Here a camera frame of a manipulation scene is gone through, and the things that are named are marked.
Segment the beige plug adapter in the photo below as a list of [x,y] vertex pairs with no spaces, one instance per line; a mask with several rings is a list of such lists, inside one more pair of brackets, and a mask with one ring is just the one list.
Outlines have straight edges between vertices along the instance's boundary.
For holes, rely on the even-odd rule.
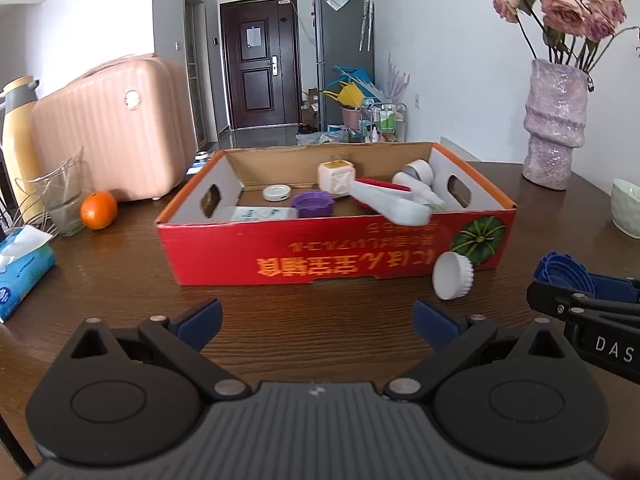
[[334,197],[349,196],[356,178],[355,166],[344,159],[322,162],[318,166],[318,188]]

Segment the red cardboard box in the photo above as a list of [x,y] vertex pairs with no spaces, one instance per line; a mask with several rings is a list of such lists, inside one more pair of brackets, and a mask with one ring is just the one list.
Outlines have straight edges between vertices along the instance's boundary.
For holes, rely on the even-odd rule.
[[[269,185],[314,190],[322,162],[351,162],[360,178],[389,181],[420,160],[445,203],[426,226],[400,226],[349,197],[326,218],[267,220]],[[156,228],[181,285],[283,285],[325,278],[408,278],[460,249],[480,269],[500,261],[516,205],[479,171],[437,143],[320,144],[221,151],[169,202]]]

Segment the purple ridged lid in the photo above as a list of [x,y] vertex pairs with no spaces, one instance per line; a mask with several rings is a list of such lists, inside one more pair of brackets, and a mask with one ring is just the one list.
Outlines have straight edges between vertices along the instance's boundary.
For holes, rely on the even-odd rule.
[[292,198],[291,207],[297,211],[298,218],[326,218],[334,211],[334,198],[323,191],[308,191]]

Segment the pale green cup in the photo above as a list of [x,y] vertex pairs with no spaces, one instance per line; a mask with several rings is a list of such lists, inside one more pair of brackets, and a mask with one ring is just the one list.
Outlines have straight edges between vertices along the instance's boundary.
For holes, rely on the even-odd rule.
[[640,188],[624,179],[613,181],[611,194],[612,221],[617,229],[638,240],[640,238]]

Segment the yellow thermos jug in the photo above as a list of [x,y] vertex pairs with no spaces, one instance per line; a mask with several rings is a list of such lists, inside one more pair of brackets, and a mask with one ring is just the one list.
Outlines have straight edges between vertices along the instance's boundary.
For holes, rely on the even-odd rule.
[[1,149],[17,213],[24,223],[43,222],[43,206],[29,180],[42,175],[32,133],[32,110],[38,98],[39,81],[23,76],[9,82],[1,92],[4,111]]

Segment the white spray bottle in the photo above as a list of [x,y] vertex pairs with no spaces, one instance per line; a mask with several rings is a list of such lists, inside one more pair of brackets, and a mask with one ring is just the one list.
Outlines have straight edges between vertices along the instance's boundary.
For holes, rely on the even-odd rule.
[[444,210],[445,202],[432,190],[435,174],[424,159],[416,159],[403,166],[392,177],[393,184],[405,185],[416,202],[424,203],[435,210]]

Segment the red white lint brush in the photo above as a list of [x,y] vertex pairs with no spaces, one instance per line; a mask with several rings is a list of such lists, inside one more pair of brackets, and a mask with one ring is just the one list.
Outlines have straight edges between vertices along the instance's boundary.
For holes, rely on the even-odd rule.
[[431,209],[378,186],[352,181],[350,196],[398,226],[427,226]]

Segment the metal trolley rack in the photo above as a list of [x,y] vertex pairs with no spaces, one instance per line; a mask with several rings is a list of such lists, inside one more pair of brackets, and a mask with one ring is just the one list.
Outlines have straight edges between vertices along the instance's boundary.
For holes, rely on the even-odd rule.
[[360,108],[359,129],[366,143],[407,139],[408,108],[404,103],[366,103]]

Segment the dried pink roses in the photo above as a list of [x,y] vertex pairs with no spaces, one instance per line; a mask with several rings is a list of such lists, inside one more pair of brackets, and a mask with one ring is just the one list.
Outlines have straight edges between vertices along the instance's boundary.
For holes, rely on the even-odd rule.
[[638,32],[626,23],[624,0],[492,0],[498,17],[524,30],[527,15],[540,28],[548,61],[590,74],[612,43],[625,32]]

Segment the dark brown door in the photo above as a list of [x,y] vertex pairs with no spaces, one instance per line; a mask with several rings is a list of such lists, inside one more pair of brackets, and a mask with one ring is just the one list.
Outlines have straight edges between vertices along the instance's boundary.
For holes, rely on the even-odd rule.
[[297,0],[239,0],[220,6],[231,127],[299,122]]

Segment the white ridged cap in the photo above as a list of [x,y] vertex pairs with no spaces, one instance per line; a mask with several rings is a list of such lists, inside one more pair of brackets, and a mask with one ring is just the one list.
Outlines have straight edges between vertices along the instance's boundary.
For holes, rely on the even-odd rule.
[[468,257],[456,252],[444,252],[434,265],[432,284],[440,300],[454,300],[465,296],[474,282],[474,268]]

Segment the pink suitcase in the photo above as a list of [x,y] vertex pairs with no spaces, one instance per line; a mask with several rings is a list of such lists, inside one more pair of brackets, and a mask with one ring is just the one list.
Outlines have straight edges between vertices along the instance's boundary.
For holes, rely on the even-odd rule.
[[116,200],[163,197],[198,151],[186,69],[154,54],[104,63],[39,100],[32,134],[44,172],[78,155]]

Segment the small round white tin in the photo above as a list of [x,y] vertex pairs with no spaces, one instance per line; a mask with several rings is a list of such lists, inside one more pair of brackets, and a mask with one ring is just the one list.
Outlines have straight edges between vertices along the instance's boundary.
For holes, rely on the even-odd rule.
[[262,190],[262,198],[270,203],[279,203],[291,197],[292,188],[286,184],[273,184]]

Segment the orange fruit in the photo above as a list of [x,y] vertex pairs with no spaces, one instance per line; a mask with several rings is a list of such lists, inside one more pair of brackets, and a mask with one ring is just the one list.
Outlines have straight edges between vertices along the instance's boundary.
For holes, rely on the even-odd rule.
[[99,231],[110,226],[118,214],[117,200],[106,191],[88,195],[81,204],[80,218],[90,230]]

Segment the blue measuring cups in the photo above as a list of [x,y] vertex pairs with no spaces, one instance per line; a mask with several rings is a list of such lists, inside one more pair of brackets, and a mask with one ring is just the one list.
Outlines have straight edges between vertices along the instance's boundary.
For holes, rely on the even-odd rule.
[[639,281],[635,278],[612,278],[590,273],[569,254],[549,252],[540,259],[534,280],[556,287],[584,292],[602,300],[639,302]]

